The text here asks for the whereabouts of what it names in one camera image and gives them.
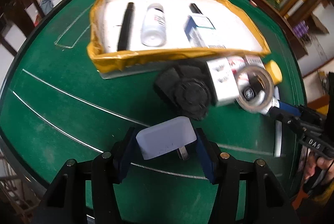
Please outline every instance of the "product label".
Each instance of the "product label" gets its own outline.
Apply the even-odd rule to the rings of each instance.
[[[202,39],[203,47],[226,49],[216,29],[198,27],[197,33]]]
[[[203,28],[211,28],[214,29],[212,23],[209,21],[209,19],[203,15],[201,16],[192,16],[192,19],[194,20],[195,24],[198,27],[203,27]]]
[[[163,27],[166,25],[165,15],[163,12],[150,8],[145,17],[145,26],[157,25],[157,23]]]
[[[238,70],[245,67],[245,61],[240,56],[229,56],[228,63],[231,66],[233,74],[236,74]],[[242,73],[238,78],[238,85],[239,86],[247,86],[248,83],[248,75],[247,73]]]
[[[255,66],[259,66],[261,68],[264,68],[262,60],[258,56],[246,55],[245,56],[245,61],[249,65],[255,65]]]

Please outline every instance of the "white bottle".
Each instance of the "white bottle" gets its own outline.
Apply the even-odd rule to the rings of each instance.
[[[151,4],[143,21],[140,39],[142,44],[160,47],[166,43],[166,22],[162,5]]]

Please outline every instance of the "green table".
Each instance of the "green table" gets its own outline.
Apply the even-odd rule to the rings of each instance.
[[[27,39],[1,95],[1,142],[37,182],[50,183],[69,158],[93,159],[121,140],[130,126],[147,127],[175,117],[153,91],[158,72],[103,80],[86,53],[89,10],[95,0],[64,0]],[[280,27],[248,0],[242,8],[272,51],[264,58],[279,65],[281,99],[304,104],[302,79]],[[202,127],[207,137],[235,158],[264,159],[285,190],[296,191],[299,160],[295,135],[283,127],[282,157],[273,157],[275,122],[242,110],[236,103],[211,107]],[[182,161],[176,152],[133,160],[127,178],[115,185],[124,220],[138,223],[207,223],[217,186],[205,179],[193,151]],[[91,187],[87,184],[87,206]],[[240,184],[238,219],[243,218],[245,184]]]

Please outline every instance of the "white power strip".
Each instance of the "white power strip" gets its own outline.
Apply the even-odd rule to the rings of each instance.
[[[239,96],[239,90],[227,58],[208,61],[207,65],[213,83],[216,105],[224,106],[234,102]]]

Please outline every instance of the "white foam insert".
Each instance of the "white foam insert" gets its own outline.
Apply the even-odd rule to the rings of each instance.
[[[227,7],[214,0],[106,0],[102,40],[105,52],[117,51],[117,42],[126,6],[134,3],[131,36],[128,50],[152,50],[191,48],[184,32],[184,26],[191,13],[189,5],[195,3],[203,15],[209,18],[223,39],[226,48],[260,52],[261,45],[242,20]],[[166,20],[166,44],[161,47],[149,47],[141,43],[140,33],[147,7],[160,3],[164,8]]]

